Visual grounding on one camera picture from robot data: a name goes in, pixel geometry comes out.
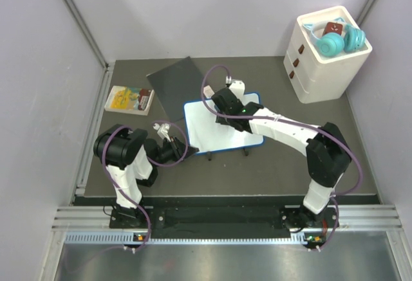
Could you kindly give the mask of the blue framed whiteboard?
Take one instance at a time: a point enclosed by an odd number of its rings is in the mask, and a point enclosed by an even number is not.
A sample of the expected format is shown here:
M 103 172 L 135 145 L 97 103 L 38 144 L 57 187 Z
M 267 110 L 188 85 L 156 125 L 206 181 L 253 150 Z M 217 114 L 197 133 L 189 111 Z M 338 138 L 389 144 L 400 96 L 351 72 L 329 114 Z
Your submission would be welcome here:
M 216 123 L 216 116 L 200 100 L 184 104 L 183 112 L 189 145 L 199 149 L 198 155 L 257 147 L 265 141 L 260 135 Z

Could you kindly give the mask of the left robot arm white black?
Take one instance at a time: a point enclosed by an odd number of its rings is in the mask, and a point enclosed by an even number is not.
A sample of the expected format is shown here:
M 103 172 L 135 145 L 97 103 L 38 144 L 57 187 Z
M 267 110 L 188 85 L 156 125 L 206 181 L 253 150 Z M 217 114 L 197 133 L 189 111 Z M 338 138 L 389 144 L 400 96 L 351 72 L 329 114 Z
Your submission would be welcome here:
M 195 155 L 200 150 L 169 135 L 170 123 L 156 122 L 153 129 L 162 140 L 148 137 L 143 129 L 131 130 L 116 124 L 99 134 L 93 153 L 100 160 L 105 174 L 116 193 L 109 227 L 112 229 L 140 228 L 147 224 L 140 186 L 150 187 L 156 181 L 158 167 L 171 167 Z

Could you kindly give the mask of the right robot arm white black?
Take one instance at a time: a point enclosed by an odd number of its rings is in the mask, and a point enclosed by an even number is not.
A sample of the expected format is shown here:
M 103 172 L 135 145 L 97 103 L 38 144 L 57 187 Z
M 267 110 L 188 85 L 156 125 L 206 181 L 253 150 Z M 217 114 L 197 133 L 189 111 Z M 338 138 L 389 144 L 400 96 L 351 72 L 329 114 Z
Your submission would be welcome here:
M 218 118 L 239 132 L 261 135 L 300 152 L 306 158 L 311 181 L 299 209 L 288 216 L 290 228 L 317 226 L 324 219 L 324 209 L 331 194 L 351 163 L 343 149 L 347 146 L 338 126 L 303 125 L 272 112 L 255 102 L 243 104 L 229 89 L 212 96 Z

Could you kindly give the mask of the dark grey notebook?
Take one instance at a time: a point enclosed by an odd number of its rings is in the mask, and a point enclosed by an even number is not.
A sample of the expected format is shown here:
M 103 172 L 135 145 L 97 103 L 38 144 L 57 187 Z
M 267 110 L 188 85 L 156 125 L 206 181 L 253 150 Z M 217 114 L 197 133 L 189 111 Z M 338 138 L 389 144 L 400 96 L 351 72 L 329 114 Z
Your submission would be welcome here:
M 203 74 L 190 57 L 149 74 L 147 79 L 173 123 L 183 119 L 186 103 L 200 99 Z

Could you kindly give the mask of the yellow picture book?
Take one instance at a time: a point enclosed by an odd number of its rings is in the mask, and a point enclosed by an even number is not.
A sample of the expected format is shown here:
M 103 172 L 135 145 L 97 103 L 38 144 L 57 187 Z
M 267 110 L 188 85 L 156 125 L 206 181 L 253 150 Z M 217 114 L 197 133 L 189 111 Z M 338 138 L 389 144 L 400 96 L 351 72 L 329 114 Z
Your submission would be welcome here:
M 152 89 L 127 86 L 113 86 L 106 100 L 104 110 L 114 113 L 147 116 L 155 95 Z

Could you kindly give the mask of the brown square toy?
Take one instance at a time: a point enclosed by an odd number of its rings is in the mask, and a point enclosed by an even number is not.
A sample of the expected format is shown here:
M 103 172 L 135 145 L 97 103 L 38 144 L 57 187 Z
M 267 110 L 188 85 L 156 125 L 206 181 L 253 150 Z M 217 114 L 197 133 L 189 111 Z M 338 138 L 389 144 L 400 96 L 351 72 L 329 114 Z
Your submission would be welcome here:
M 336 33 L 337 35 L 342 35 L 343 25 L 341 23 L 327 22 L 323 31 L 323 35 L 328 33 Z

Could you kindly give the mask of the teal headphones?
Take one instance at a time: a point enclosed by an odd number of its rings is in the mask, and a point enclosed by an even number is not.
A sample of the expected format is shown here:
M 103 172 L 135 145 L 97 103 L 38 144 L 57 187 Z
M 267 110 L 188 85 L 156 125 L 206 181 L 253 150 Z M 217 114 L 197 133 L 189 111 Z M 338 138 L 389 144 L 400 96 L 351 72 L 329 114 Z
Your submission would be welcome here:
M 342 35 L 328 33 L 323 35 L 327 22 L 341 23 L 343 25 Z M 353 53 L 360 50 L 366 43 L 366 33 L 355 28 L 351 24 L 338 21 L 323 21 L 312 24 L 303 24 L 303 28 L 309 33 L 312 44 L 324 57 L 332 58 L 340 54 Z

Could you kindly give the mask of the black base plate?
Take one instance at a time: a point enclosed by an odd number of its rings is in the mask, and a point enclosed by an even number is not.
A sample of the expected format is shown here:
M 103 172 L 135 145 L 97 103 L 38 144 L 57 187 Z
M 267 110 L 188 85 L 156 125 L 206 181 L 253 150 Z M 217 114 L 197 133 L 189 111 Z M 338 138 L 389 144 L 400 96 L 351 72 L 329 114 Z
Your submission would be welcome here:
M 325 224 L 331 229 L 336 220 L 334 208 L 312 219 L 294 206 L 157 206 L 145 210 L 152 239 L 289 238 L 297 230 L 322 232 Z

